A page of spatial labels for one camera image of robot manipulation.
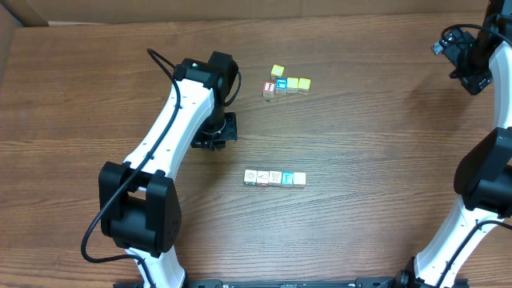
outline wood grain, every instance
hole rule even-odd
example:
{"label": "wood grain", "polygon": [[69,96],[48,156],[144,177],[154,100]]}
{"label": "wood grain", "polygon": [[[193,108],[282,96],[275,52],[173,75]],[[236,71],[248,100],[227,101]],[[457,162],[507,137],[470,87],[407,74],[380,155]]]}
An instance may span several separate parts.
{"label": "wood grain", "polygon": [[[153,124],[173,62],[230,53],[242,89],[239,140],[189,150],[176,187],[178,258],[192,279],[343,280],[394,275],[451,208],[460,159],[491,128],[493,87],[471,97],[430,46],[477,14],[411,14],[26,28],[0,90],[0,286],[108,287],[130,261],[79,252],[98,212],[97,176]],[[264,102],[272,64],[312,79],[309,95]],[[308,173],[303,190],[244,186],[244,169]],[[473,287],[512,285],[508,231],[464,265]],[[94,232],[94,256],[121,253]]]}

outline black cable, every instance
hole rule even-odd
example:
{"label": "black cable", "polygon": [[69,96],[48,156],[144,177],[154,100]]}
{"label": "black cable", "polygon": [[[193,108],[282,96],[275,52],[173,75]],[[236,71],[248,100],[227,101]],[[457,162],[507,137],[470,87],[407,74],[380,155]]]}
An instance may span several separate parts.
{"label": "black cable", "polygon": [[455,262],[455,259],[457,258],[457,256],[462,252],[462,249],[464,249],[464,247],[467,245],[467,243],[471,240],[471,238],[473,237],[473,235],[482,228],[482,226],[484,225],[487,225],[487,224],[495,224],[495,225],[498,225],[498,226],[501,226],[501,227],[504,227],[504,228],[507,228],[508,230],[512,230],[512,225],[509,225],[509,224],[505,224],[503,222],[500,222],[500,221],[495,221],[495,220],[486,220],[486,221],[482,221],[480,222],[479,224],[475,225],[473,227],[473,229],[471,230],[471,232],[468,233],[468,235],[466,236],[466,238],[464,239],[464,241],[462,242],[462,244],[457,248],[457,251],[455,251],[455,254],[451,257],[451,259],[448,261],[448,263],[446,264],[446,267],[444,269],[444,271],[442,272],[441,274],[441,277],[440,279],[438,280],[438,284],[436,285],[436,288],[440,288],[441,287],[441,284],[442,282],[445,280],[445,277],[446,275],[448,274],[448,271],[450,271],[452,265],[454,264]]}
{"label": "black cable", "polygon": [[505,37],[503,34],[496,32],[494,30],[491,30],[489,28],[485,28],[484,26],[475,25],[475,24],[455,24],[452,26],[448,26],[441,32],[441,39],[450,44],[473,44],[474,43],[474,41],[472,41],[472,42],[457,42],[457,41],[448,40],[446,38],[446,32],[453,30],[453,29],[457,29],[457,28],[472,28],[472,29],[485,31],[487,33],[491,33],[492,35],[500,38],[501,40],[507,42],[510,46],[512,46],[512,41],[510,39],[508,39],[507,37]]}
{"label": "black cable", "polygon": [[240,86],[242,85],[242,74],[240,73],[240,71],[238,72],[238,88],[237,90],[234,92],[233,96],[231,97],[231,99],[226,102],[224,104],[224,106],[228,107],[229,105],[231,105],[231,103],[233,103],[234,99],[237,97],[238,95],[238,92],[240,91]]}
{"label": "black cable", "polygon": [[144,269],[144,273],[146,274],[147,281],[150,283],[151,288],[155,288],[156,284],[154,283],[154,281],[151,277],[151,274],[147,267],[146,261],[141,256],[124,254],[124,255],[111,256],[111,257],[105,257],[105,258],[92,258],[91,256],[89,256],[87,254],[87,251],[86,251],[87,242],[89,241],[89,237],[92,234],[94,228],[99,223],[99,221],[101,220],[101,218],[105,214],[105,212],[108,211],[108,209],[110,208],[110,206],[112,205],[114,200],[117,199],[119,197],[119,195],[121,195],[122,192],[124,192],[128,188],[128,185],[132,183],[132,181],[135,179],[135,176],[142,170],[142,168],[148,163],[148,161],[152,159],[153,153],[156,151],[156,149],[158,148],[158,146],[160,145],[160,143],[162,142],[164,137],[167,135],[167,132],[169,132],[169,129],[172,126],[174,120],[176,119],[176,115],[178,114],[178,111],[179,111],[179,107],[181,104],[181,95],[179,92],[178,84],[174,80],[173,75],[168,71],[168,69],[158,59],[156,59],[156,57],[160,58],[161,60],[163,60],[165,63],[169,64],[169,66],[171,66],[173,68],[174,68],[174,65],[152,49],[148,48],[147,53],[158,64],[158,66],[160,66],[160,68],[162,68],[162,70],[166,73],[167,77],[169,77],[170,81],[172,82],[172,85],[176,89],[176,105],[174,106],[173,114],[170,116],[170,120],[167,123],[166,127],[164,128],[163,132],[160,134],[157,141],[153,144],[153,147],[151,147],[151,149],[147,152],[147,154],[144,157],[144,159],[142,160],[142,162],[137,166],[137,168],[135,168],[132,175],[129,176],[128,179],[125,180],[124,183],[121,184],[121,186],[114,192],[114,194],[109,199],[109,201],[107,201],[106,204],[104,205],[104,207],[100,209],[100,211],[98,212],[98,215],[96,215],[96,217],[94,218],[92,223],[89,225],[89,228],[87,229],[86,233],[83,235],[82,245],[81,245],[80,250],[82,252],[82,256],[84,257],[84,259],[89,262],[92,262],[92,263],[112,262],[112,261],[117,261],[117,260],[121,260],[121,259],[137,260],[137,262],[138,262],[137,264],[142,265],[142,268]]}

